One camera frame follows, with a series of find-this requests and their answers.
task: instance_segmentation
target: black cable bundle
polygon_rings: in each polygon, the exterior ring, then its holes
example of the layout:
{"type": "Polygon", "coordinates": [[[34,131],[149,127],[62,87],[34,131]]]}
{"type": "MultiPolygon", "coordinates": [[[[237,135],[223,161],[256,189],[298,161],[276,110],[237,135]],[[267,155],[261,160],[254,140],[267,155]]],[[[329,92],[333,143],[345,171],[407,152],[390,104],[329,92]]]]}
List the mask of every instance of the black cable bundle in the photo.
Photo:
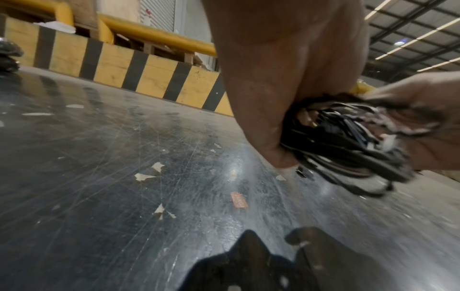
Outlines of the black cable bundle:
{"type": "Polygon", "coordinates": [[[12,41],[0,37],[0,71],[13,73],[19,70],[19,62],[11,57],[22,57],[23,50],[12,41]]]}
{"type": "Polygon", "coordinates": [[[306,99],[288,112],[281,144],[294,153],[303,167],[317,172],[330,183],[356,195],[381,197],[393,189],[393,182],[407,183],[414,177],[400,137],[427,136],[443,123],[442,114],[429,108],[382,100],[366,102],[345,93],[325,95],[306,99]],[[425,128],[398,128],[386,115],[387,109],[410,109],[432,122],[425,128]],[[315,111],[317,118],[313,126],[300,123],[297,119],[299,110],[315,111]],[[388,134],[376,137],[367,125],[385,128],[388,134]],[[368,192],[345,183],[335,174],[350,178],[380,176],[388,183],[381,191],[368,192]]]}

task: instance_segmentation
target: hand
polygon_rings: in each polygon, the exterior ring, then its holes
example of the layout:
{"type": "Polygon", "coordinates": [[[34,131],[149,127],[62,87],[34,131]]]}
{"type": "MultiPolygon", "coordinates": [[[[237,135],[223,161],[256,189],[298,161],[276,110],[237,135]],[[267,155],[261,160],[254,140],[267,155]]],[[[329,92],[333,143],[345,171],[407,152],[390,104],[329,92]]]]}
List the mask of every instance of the hand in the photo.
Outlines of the hand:
{"type": "MultiPolygon", "coordinates": [[[[365,99],[386,99],[395,103],[426,106],[440,111],[446,124],[422,138],[404,138],[416,170],[460,170],[460,72],[423,73],[365,95],[365,99]]],[[[419,128],[426,121],[411,110],[389,110],[398,124],[419,128]]]]}
{"type": "Polygon", "coordinates": [[[273,166],[297,164],[280,145],[291,105],[349,91],[367,57],[360,0],[203,0],[225,88],[248,141],[273,166]]]}

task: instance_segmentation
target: warehouse floor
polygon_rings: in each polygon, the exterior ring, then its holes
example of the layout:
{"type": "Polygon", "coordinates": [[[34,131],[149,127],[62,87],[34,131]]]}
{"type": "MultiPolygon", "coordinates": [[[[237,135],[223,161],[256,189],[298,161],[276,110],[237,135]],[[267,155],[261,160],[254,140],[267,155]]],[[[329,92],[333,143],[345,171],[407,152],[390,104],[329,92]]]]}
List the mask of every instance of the warehouse floor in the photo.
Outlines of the warehouse floor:
{"type": "Polygon", "coordinates": [[[0,121],[0,290],[460,285],[460,191],[430,177],[354,196],[231,117],[32,68],[0,76],[0,121]]]}

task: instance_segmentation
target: yellow black striped barrier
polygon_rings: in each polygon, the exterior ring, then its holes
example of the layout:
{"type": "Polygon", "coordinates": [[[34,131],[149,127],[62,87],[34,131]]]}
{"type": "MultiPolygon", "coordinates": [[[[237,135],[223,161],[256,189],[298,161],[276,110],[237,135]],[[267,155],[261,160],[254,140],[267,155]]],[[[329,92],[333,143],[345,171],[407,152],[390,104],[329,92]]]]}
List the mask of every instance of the yellow black striped barrier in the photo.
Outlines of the yellow black striped barrier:
{"type": "Polygon", "coordinates": [[[22,65],[233,116],[217,72],[1,14],[0,36],[24,50],[22,65]]]}

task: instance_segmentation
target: metal roller shutter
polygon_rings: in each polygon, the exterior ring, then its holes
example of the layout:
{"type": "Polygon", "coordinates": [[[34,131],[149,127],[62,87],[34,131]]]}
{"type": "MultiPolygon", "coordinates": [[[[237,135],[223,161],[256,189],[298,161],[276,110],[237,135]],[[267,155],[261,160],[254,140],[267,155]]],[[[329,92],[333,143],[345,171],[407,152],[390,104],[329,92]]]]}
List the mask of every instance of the metal roller shutter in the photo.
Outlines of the metal roller shutter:
{"type": "Polygon", "coordinates": [[[148,9],[152,13],[151,26],[174,31],[175,0],[140,0],[140,6],[142,20],[146,17],[145,10],[148,9]]]}

